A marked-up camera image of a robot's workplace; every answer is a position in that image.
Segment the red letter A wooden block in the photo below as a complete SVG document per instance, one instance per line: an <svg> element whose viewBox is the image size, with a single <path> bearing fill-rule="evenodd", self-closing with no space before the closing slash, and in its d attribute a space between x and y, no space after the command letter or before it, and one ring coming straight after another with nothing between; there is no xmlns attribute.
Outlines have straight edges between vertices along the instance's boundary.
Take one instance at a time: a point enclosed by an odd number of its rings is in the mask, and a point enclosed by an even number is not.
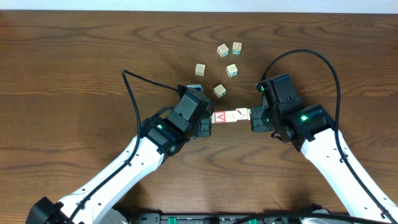
<svg viewBox="0 0 398 224"><path fill-rule="evenodd" d="M211 116L212 123L225 123L226 113L224 111L215 111Z"/></svg>

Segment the yellow blue letter K block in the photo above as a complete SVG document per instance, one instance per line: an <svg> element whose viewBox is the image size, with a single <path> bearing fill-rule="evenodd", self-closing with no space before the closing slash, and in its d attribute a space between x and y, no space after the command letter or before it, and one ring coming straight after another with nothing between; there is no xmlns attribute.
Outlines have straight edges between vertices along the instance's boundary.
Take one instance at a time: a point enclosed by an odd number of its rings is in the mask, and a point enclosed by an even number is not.
<svg viewBox="0 0 398 224"><path fill-rule="evenodd" d="M236 119L237 120L248 120L249 113L247 108L237 108L236 109Z"/></svg>

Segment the yellow wooden block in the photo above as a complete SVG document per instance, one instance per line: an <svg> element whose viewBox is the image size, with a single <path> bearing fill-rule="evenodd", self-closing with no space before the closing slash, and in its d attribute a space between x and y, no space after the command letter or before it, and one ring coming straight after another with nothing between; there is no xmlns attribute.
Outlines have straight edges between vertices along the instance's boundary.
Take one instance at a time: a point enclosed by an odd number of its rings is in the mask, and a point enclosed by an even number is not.
<svg viewBox="0 0 398 224"><path fill-rule="evenodd" d="M225 121L227 123L237 122L236 110L225 111Z"/></svg>

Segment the red number 8 wooden block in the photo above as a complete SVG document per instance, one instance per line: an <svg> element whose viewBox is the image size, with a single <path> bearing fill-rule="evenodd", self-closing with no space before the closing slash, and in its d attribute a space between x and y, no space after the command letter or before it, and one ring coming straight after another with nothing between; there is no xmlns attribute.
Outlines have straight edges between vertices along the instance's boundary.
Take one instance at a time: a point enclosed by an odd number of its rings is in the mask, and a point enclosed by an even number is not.
<svg viewBox="0 0 398 224"><path fill-rule="evenodd" d="M197 63L195 67L195 75L204 76L205 75L205 64Z"/></svg>

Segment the green letter J wooden block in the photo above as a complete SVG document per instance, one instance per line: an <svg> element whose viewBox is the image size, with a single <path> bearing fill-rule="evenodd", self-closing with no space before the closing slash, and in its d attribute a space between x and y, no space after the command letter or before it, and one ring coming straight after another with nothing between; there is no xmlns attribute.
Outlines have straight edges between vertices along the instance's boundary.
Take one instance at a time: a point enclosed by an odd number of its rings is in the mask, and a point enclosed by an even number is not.
<svg viewBox="0 0 398 224"><path fill-rule="evenodd" d="M247 117L247 120L251 120L251 109L250 108L247 108L247 112L246 112L246 117Z"/></svg>

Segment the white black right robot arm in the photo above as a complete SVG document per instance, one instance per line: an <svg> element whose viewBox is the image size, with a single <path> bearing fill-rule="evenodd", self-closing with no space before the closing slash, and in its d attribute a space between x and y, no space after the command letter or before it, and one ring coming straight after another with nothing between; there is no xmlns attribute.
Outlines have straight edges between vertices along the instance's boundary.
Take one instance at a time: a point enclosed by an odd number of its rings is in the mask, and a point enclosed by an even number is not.
<svg viewBox="0 0 398 224"><path fill-rule="evenodd" d="M255 133L291 143L324 176L351 216L397 223L397 205L381 190L349 149L336 121L321 105L300 98L251 108Z"/></svg>

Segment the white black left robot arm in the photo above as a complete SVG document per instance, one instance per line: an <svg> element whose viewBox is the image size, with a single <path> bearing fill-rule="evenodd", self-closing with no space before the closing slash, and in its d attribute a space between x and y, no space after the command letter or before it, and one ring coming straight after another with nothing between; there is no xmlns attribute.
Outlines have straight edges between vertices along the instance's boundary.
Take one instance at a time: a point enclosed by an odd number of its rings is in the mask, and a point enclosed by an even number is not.
<svg viewBox="0 0 398 224"><path fill-rule="evenodd" d="M80 189L57 203L40 199L27 223L101 223L112 207L141 179L158 169L193 138L208 137L214 116L186 120L173 107L144 120L127 148Z"/></svg>

